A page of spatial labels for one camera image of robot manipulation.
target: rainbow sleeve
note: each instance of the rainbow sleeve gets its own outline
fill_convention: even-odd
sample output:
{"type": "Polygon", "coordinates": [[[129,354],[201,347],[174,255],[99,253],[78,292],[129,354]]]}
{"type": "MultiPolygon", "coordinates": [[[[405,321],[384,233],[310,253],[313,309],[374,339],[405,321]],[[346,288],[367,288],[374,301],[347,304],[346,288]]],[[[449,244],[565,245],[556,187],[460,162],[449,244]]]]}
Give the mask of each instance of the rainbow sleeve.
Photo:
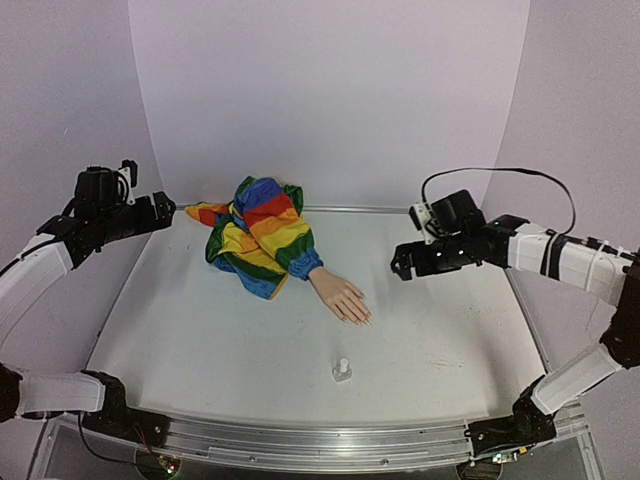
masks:
{"type": "Polygon", "coordinates": [[[273,178],[248,177],[236,191],[233,209],[262,250],[291,275],[307,280],[311,270],[324,264],[300,215],[302,191],[285,189],[273,178]]]}

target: rainbow jacket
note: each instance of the rainbow jacket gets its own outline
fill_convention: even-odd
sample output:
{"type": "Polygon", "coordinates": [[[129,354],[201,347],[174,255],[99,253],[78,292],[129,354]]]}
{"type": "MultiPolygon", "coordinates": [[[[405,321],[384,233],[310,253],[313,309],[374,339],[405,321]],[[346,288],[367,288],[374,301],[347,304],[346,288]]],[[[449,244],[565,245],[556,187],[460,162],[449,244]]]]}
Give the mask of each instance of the rainbow jacket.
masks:
{"type": "Polygon", "coordinates": [[[247,290],[271,300],[289,274],[307,280],[311,270],[323,265],[302,206],[302,188],[247,177],[233,202],[199,203],[186,212],[213,227],[206,261],[236,273],[247,290]]]}

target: white table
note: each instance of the white table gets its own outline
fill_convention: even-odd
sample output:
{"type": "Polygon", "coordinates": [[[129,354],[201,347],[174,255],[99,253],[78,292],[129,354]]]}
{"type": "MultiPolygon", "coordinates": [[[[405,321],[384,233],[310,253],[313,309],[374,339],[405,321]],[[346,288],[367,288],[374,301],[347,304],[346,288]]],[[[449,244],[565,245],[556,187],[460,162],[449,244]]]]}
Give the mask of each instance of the white table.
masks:
{"type": "Polygon", "coordinates": [[[234,422],[411,424],[510,413],[543,366],[505,273],[491,265],[402,282],[407,215],[308,212],[327,267],[367,295],[345,325],[310,284],[271,302],[204,260],[210,229],[177,212],[152,235],[91,357],[132,406],[234,422]],[[336,383],[342,356],[351,380],[336,383]]]}

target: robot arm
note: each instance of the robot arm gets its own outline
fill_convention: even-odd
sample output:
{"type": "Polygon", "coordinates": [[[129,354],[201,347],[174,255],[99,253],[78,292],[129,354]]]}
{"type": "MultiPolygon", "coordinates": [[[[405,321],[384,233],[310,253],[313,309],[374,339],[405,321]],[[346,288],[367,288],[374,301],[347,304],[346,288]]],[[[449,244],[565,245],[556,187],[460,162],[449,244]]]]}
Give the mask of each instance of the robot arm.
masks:
{"type": "MultiPolygon", "coordinates": [[[[0,349],[31,305],[92,252],[100,252],[107,243],[171,225],[175,204],[164,192],[153,194],[153,200],[135,199],[136,183],[137,165],[130,160],[116,171],[89,167],[78,175],[74,198],[62,214],[40,227],[0,272],[0,349]]],[[[65,411],[94,413],[85,416],[87,428],[120,437],[126,437],[135,422],[151,444],[157,443],[158,432],[166,431],[162,416],[127,407],[124,386],[114,377],[88,371],[38,374],[0,363],[0,422],[65,411]],[[111,430],[106,432],[101,425],[111,430]]]]}
{"type": "Polygon", "coordinates": [[[402,280],[491,263],[528,270],[581,288],[616,306],[600,342],[536,380],[513,407],[514,415],[470,425],[476,456],[555,437],[553,415],[622,368],[640,365],[640,262],[634,253],[594,238],[582,240],[503,215],[486,222],[468,191],[411,207],[424,241],[399,245],[391,262],[402,280]]]}

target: blue cuff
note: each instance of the blue cuff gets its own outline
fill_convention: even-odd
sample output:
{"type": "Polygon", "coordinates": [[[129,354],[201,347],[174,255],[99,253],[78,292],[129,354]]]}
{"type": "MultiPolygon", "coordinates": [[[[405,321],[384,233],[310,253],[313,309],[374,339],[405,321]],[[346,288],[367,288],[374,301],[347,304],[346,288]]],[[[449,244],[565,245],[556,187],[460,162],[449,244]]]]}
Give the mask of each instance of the blue cuff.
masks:
{"type": "Polygon", "coordinates": [[[309,272],[317,267],[323,267],[324,262],[320,260],[315,248],[310,248],[289,264],[289,273],[294,277],[309,280],[309,272]]]}

